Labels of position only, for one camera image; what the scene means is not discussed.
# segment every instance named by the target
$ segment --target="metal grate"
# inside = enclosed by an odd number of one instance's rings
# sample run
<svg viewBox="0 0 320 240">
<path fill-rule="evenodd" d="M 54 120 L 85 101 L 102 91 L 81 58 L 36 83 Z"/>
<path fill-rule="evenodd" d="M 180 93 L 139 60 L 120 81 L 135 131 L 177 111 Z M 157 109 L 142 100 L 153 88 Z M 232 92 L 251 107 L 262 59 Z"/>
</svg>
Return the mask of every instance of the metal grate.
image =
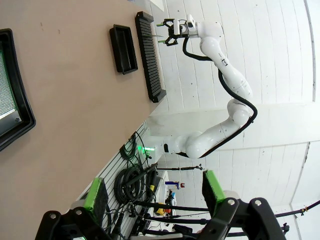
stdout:
<svg viewBox="0 0 320 240">
<path fill-rule="evenodd" d="M 137 132 L 139 133 L 139 135 L 142 137 L 143 134 L 146 132 L 147 130 L 147 125 L 144 122 L 139 129 L 137 130 Z M 137 138 L 136 140 L 138 145 L 141 145 L 140 139 Z M 132 143 L 131 142 L 127 142 L 126 143 L 126 148 L 130 149 Z M 134 164 L 137 163 L 137 160 L 134 158 L 132 160 L 132 162 Z M 105 187 L 106 187 L 106 191 L 108 193 L 108 205 L 110 207 L 110 209 L 117 209 L 119 207 L 119 203 L 116 200 L 115 197 L 115 193 L 114 193 L 114 185 L 115 185 L 115 178 L 118 175 L 118 173 L 127 168 L 127 161 L 124 160 L 121 155 L 120 152 L 118 152 L 113 159 L 101 170 L 101 172 L 97 175 L 97 177 L 101 177 L 104 179 L 104 183 L 105 183 Z M 85 189 L 85 191 L 80 195 L 79 199 L 85 199 L 86 198 L 86 194 L 89 191 L 91 183 L 89 184 L 89 186 Z M 139 213 L 141 211 L 142 207 L 141 206 L 137 206 L 136 210 Z M 122 225 L 121 225 L 121 233 L 123 236 L 125 236 L 125 238 L 127 239 L 131 233 L 131 229 L 133 227 L 133 225 L 135 224 L 136 218 L 132 218 L 129 217 L 129 213 L 126 211 L 124 213 L 124 218 L 122 221 Z M 107 216 L 104 217 L 103 222 L 102 222 L 102 227 L 105 228 L 107 226 Z"/>
<path fill-rule="evenodd" d="M 152 102 L 158 103 L 164 98 L 166 91 L 161 88 L 154 39 L 150 37 L 152 35 L 151 23 L 153 21 L 154 18 L 143 11 L 138 12 L 135 17 L 148 95 Z"/>
<path fill-rule="evenodd" d="M 9 78 L 5 66 L 5 57 L 0 51 L 0 119 L 16 110 L 15 100 L 9 85 Z"/>
</svg>

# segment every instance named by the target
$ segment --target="bolt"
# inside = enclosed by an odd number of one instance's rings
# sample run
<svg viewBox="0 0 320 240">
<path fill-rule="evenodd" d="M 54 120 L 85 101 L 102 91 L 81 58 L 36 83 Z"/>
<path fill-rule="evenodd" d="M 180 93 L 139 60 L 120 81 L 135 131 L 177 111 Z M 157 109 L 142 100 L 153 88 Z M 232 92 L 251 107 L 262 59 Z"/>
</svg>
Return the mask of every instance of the bolt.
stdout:
<svg viewBox="0 0 320 240">
<path fill-rule="evenodd" d="M 229 199 L 229 200 L 228 200 L 228 204 L 233 205 L 233 204 L 235 204 L 235 201 L 232 200 L 232 199 Z"/>
<path fill-rule="evenodd" d="M 262 203 L 260 200 L 255 200 L 254 203 L 257 205 L 257 206 L 260 206 Z"/>
</svg>

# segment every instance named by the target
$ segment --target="robotic arm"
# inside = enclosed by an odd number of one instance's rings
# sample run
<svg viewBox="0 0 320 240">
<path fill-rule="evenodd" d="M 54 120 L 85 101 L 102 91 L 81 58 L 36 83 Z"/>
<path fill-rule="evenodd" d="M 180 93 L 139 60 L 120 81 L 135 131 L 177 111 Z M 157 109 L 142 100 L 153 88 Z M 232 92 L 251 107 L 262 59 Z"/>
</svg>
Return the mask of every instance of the robotic arm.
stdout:
<svg viewBox="0 0 320 240">
<path fill-rule="evenodd" d="M 165 137 L 163 142 L 156 141 L 158 143 L 154 144 L 156 151 L 161 152 L 160 155 L 166 152 L 193 159 L 204 157 L 235 137 L 253 121 L 257 115 L 257 109 L 249 102 L 252 98 L 252 90 L 245 77 L 230 64 L 221 51 L 220 41 L 224 32 L 220 23 L 195 22 L 193 17 L 188 15 L 187 21 L 183 24 L 180 24 L 178 19 L 165 19 L 162 24 L 157 26 L 168 27 L 169 37 L 164 41 L 167 46 L 178 44 L 178 38 L 186 38 L 186 40 L 188 38 L 200 38 L 200 49 L 206 57 L 196 56 L 194 58 L 213 61 L 219 69 L 222 86 L 234 97 L 227 104 L 229 117 L 225 121 L 207 129 L 205 132 L 197 131 L 178 137 Z M 183 52 L 187 56 L 193 57 L 195 55 L 188 53 L 186 50 L 186 40 L 183 43 Z M 250 117 L 248 105 L 254 112 L 253 119 Z"/>
</svg>

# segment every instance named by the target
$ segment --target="slatted metal floor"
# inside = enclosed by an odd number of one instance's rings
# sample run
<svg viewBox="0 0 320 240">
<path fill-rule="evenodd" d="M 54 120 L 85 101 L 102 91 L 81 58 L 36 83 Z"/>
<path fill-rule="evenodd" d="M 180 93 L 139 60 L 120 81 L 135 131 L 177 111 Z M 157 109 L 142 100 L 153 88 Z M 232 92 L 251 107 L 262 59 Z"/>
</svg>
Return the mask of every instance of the slatted metal floor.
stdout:
<svg viewBox="0 0 320 240">
<path fill-rule="evenodd" d="M 137 132 L 139 133 L 139 135 L 141 136 L 141 138 L 143 137 L 143 135 L 145 134 L 147 130 L 147 125 L 144 122 L 139 129 L 137 130 Z M 141 146 L 141 141 L 139 139 L 139 137 L 136 138 L 136 142 L 138 146 Z M 132 146 L 131 142 L 127 142 L 125 144 L 127 149 L 130 149 Z M 134 158 L 132 160 L 132 162 L 134 164 L 136 164 L 138 162 L 138 160 L 136 158 Z M 97 175 L 97 177 L 101 177 L 104 179 L 104 183 L 105 183 L 105 187 L 108 193 L 108 205 L 110 207 L 111 210 L 113 209 L 118 209 L 119 207 L 119 203 L 116 200 L 115 197 L 115 193 L 114 193 L 114 184 L 115 184 L 115 178 L 118 175 L 118 173 L 127 168 L 127 161 L 124 160 L 121 155 L 120 152 L 118 152 L 113 159 L 100 171 L 100 173 Z M 91 183 L 88 185 L 88 187 L 83 191 L 83 193 L 79 196 L 79 199 L 85 199 L 87 192 L 89 191 Z M 141 211 L 141 206 L 137 206 L 136 210 L 139 213 Z M 136 218 L 132 218 L 129 217 L 129 213 L 126 211 L 124 213 L 124 218 L 123 218 L 123 222 L 121 225 L 121 233 L 122 235 L 127 239 L 130 235 L 131 229 L 136 221 Z M 107 216 L 104 217 L 103 222 L 102 222 L 102 227 L 106 228 L 107 227 Z"/>
</svg>

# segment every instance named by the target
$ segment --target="cable on robotic arm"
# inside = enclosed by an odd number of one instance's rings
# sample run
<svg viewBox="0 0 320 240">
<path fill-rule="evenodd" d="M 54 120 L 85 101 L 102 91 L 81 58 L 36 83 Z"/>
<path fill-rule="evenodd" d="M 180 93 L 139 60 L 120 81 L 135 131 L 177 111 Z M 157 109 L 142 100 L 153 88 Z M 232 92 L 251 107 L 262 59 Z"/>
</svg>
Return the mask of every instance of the cable on robotic arm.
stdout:
<svg viewBox="0 0 320 240">
<path fill-rule="evenodd" d="M 187 43 L 188 43 L 189 37 L 186 37 L 183 41 L 183 45 L 182 45 L 182 51 L 183 53 L 193 59 L 199 60 L 199 61 L 212 61 L 212 59 L 208 56 L 199 56 L 199 55 L 195 55 L 192 54 L 190 52 L 187 51 Z M 239 135 L 243 130 L 245 130 L 251 123 L 253 123 L 253 121 L 255 120 L 255 118 L 258 115 L 258 110 L 257 108 L 248 100 L 244 99 L 243 97 L 235 94 L 226 84 L 225 80 L 224 80 L 224 76 L 222 74 L 222 72 L 220 71 L 220 69 L 218 69 L 218 77 L 219 77 L 219 81 L 222 85 L 222 87 L 224 88 L 224 90 L 233 98 L 235 98 L 236 100 L 242 102 L 243 104 L 247 105 L 249 108 L 252 109 L 253 114 L 252 116 L 248 119 L 248 121 L 242 126 L 240 127 L 237 131 L 235 131 L 232 135 L 230 135 L 229 137 L 227 137 L 226 139 L 224 139 L 223 141 L 221 141 L 220 143 L 218 143 L 217 145 L 215 145 L 213 148 L 211 148 L 210 150 L 208 150 L 205 154 L 203 154 L 200 158 L 203 158 L 207 155 L 209 155 L 210 153 L 212 153 L 214 150 L 216 150 L 217 148 L 221 147 L 223 144 L 229 142 L 231 139 L 233 139 L 234 137 L 236 137 L 237 135 Z M 188 157 L 186 153 L 181 152 L 178 153 L 178 155 L 184 156 L 184 157 Z"/>
</svg>

